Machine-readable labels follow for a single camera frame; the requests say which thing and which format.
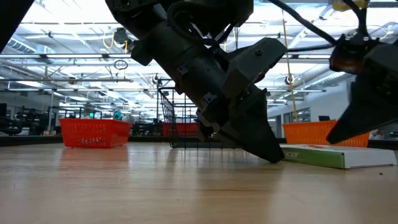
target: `yellow cable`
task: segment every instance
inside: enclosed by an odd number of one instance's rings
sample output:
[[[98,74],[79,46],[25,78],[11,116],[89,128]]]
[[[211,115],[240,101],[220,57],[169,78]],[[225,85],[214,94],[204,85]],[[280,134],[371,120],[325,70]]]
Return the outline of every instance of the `yellow cable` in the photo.
[[[285,14],[284,11],[282,10],[282,22],[284,24],[284,34],[285,34],[285,45],[287,47],[287,36],[286,36],[286,25],[285,25]],[[289,53],[286,52],[286,57],[287,57],[287,71],[289,73],[289,83],[290,83],[290,92],[292,94],[292,100],[293,100],[293,115],[294,115],[294,122],[298,122],[299,119],[297,119],[297,108],[296,108],[296,100],[294,97],[294,87],[293,87],[293,77],[292,73],[290,72],[290,61],[289,61]]]
[[[104,37],[102,38],[102,41],[103,41],[103,43],[104,43],[104,46],[105,46],[107,49],[111,49],[111,48],[113,47],[113,42],[114,42],[114,32],[113,32],[113,34],[112,34],[112,44],[111,44],[111,46],[108,46],[108,45],[106,44],[106,42],[105,42],[105,32],[104,32]]]

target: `plastic basket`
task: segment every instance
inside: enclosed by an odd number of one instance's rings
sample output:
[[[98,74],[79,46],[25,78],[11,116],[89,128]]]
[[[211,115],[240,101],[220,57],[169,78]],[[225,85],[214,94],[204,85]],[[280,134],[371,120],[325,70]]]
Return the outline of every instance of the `plastic basket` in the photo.
[[[337,121],[283,124],[287,144],[330,145],[326,140]],[[367,147],[370,132],[345,140],[335,146]]]
[[[129,139],[131,123],[111,119],[60,119],[66,147],[110,148]]]

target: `ceiling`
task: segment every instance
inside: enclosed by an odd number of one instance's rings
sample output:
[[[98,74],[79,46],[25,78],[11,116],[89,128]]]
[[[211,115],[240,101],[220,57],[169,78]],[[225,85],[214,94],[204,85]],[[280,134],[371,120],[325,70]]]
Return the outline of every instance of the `ceiling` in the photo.
[[[358,20],[352,11],[336,12],[328,7],[328,1],[306,1],[291,0],[284,1],[316,26],[323,29],[336,39],[342,34],[355,32]],[[368,29],[372,37],[380,37],[382,41],[392,42],[396,40],[398,25],[396,16],[398,5],[394,1],[372,1],[375,7],[368,10]],[[286,38],[289,48],[308,47],[311,45],[326,44],[326,41],[310,32],[295,19],[285,13]],[[255,1],[253,15],[240,29],[238,34],[238,48],[256,43],[263,37],[278,38],[283,44],[284,27],[282,22],[282,11],[262,1]],[[110,88],[110,89],[134,89],[134,91],[120,91],[117,95],[108,96],[119,102],[121,98],[140,105],[144,108],[156,107],[156,91],[152,79],[155,74],[159,78],[169,78],[156,62],[150,66],[143,67],[125,55],[124,49],[112,44],[112,34],[121,27],[113,18],[104,0],[36,0],[24,20],[18,27],[13,39],[17,42],[34,49],[34,53],[70,54],[65,58],[51,58],[52,64],[38,62],[29,58],[27,54],[15,58],[0,58],[0,63],[7,62],[3,66],[5,71],[0,73],[3,78],[46,78],[55,79],[57,82],[46,84],[55,85],[57,88]],[[223,45],[227,52],[236,49],[234,40],[235,33],[231,33],[227,45]],[[6,47],[3,54],[22,54],[21,49]],[[344,74],[336,74],[328,70],[328,56],[331,50],[320,50],[316,52],[301,53],[298,58],[291,58],[290,71],[295,77],[295,86],[301,90],[311,88],[322,89],[320,79],[330,81],[330,78],[338,78]],[[117,54],[114,58],[77,58],[75,54]],[[118,70],[114,63],[124,60],[128,64],[125,70]],[[7,73],[11,65],[23,68],[25,72]],[[262,88],[270,90],[284,90],[288,86],[285,78],[288,75],[287,60],[282,59],[274,68],[268,71],[265,79],[257,84]],[[92,80],[110,80],[113,82],[79,82],[71,85],[59,80],[75,78],[86,78]],[[174,82],[168,82],[167,86],[173,87]],[[70,92],[59,92],[62,96],[69,96]],[[95,101],[98,99],[96,93],[84,93],[85,98]],[[297,93],[298,99],[305,94]],[[273,93],[272,99],[289,100],[289,96],[283,93]]]

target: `wooden floor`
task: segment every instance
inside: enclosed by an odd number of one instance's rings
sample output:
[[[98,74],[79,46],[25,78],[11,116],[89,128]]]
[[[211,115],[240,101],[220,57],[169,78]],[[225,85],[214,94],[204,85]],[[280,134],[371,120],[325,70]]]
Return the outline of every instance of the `wooden floor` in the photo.
[[[168,144],[0,148],[1,224],[398,223],[398,169]]]

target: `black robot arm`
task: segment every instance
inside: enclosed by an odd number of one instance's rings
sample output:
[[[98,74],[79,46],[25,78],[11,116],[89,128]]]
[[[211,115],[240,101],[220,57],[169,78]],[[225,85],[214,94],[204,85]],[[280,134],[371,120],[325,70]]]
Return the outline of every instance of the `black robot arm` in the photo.
[[[139,39],[131,57],[142,65],[155,60],[174,80],[176,91],[198,107],[200,138],[216,132],[220,140],[268,161],[284,158],[267,120],[267,90],[254,83],[264,78],[286,47],[269,38],[231,53],[219,46],[252,14],[253,0],[106,3],[115,19]]]

